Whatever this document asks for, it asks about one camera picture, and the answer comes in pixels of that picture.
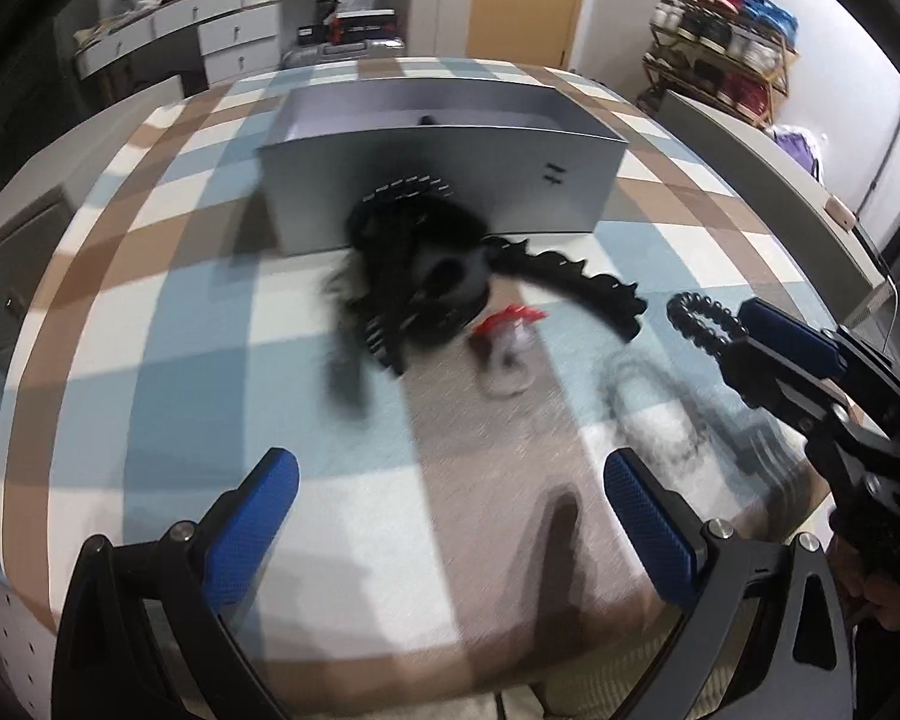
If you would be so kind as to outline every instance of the drawer handle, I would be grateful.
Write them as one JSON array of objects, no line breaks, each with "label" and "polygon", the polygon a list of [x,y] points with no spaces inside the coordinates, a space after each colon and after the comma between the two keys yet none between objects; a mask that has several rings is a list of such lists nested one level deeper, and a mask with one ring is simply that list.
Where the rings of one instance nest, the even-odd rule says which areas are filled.
[{"label": "drawer handle", "polygon": [[13,292],[7,293],[7,301],[4,303],[7,314],[10,314],[17,322],[22,322],[26,316],[26,306],[20,296]]}]

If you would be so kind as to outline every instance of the human hand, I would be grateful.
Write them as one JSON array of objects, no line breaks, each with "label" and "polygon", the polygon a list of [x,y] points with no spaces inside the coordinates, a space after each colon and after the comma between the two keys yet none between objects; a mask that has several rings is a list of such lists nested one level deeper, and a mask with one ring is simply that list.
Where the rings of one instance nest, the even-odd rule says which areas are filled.
[{"label": "human hand", "polygon": [[876,604],[877,621],[887,631],[900,631],[900,585],[882,571],[866,574],[860,553],[840,536],[833,536],[827,557],[837,582],[847,594]]}]

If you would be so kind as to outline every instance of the checkered fabric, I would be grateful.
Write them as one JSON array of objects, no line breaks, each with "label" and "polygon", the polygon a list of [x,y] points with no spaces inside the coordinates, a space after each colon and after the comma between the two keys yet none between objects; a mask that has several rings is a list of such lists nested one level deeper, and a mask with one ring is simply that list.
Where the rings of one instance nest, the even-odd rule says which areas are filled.
[{"label": "checkered fabric", "polygon": [[[629,141],[590,235],[532,237],[639,283],[624,344],[578,305],[497,279],[490,309],[545,306],[525,394],[487,399],[461,338],[400,379],[354,356],[325,283],[283,258],[254,150],[293,89],[396,76],[560,90]],[[781,536],[826,491],[794,435],[747,410],[669,327],[666,300],[761,295],[832,325],[760,220],[700,159],[601,85],[466,59],[344,62],[156,111],[77,212],[26,316],[0,419],[0,555],[52,628],[80,543],[199,519],[271,446],[298,499],[231,627],[298,712],[357,712],[527,680],[660,611],[602,496],[633,446],[704,519]]]}]

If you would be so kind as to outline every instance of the white wardrobe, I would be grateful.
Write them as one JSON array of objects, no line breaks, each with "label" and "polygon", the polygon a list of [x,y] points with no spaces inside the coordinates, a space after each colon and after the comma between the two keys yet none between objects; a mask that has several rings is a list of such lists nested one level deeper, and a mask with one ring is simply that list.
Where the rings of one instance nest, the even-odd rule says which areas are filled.
[{"label": "white wardrobe", "polygon": [[473,0],[389,0],[407,56],[466,56]]}]

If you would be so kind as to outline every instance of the metal screw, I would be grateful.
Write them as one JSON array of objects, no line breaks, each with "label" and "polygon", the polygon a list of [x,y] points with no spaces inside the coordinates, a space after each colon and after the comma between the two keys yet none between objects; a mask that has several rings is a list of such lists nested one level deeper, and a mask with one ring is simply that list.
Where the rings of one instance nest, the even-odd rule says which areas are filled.
[{"label": "metal screw", "polygon": [[725,519],[711,519],[706,523],[706,528],[710,531],[711,536],[716,538],[730,538],[733,536],[733,526]]},{"label": "metal screw", "polygon": [[170,528],[170,538],[173,538],[174,541],[189,541],[194,536],[195,529],[194,523],[185,519]]},{"label": "metal screw", "polygon": [[797,536],[797,541],[807,552],[816,552],[820,549],[820,540],[813,533],[801,533]]},{"label": "metal screw", "polygon": [[866,487],[866,491],[871,495],[871,498],[879,497],[880,480],[874,474],[864,474],[864,487]]}]

